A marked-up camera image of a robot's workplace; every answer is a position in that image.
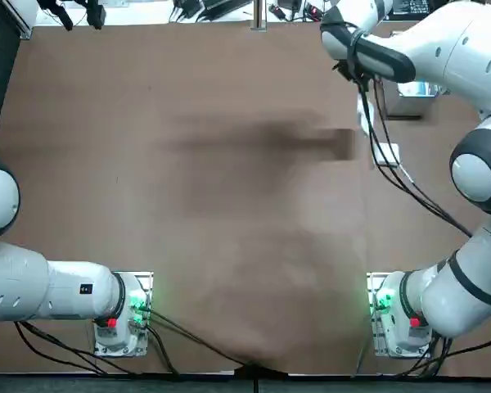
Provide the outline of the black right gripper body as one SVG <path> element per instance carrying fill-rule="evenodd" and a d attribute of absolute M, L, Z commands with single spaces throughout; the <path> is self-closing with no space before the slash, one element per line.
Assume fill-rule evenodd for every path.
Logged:
<path fill-rule="evenodd" d="M 359 65 L 350 67 L 347 61 L 338 61 L 333 70 L 337 71 L 348 82 L 352 82 L 360 91 L 368 90 L 368 81 L 371 79 Z"/>

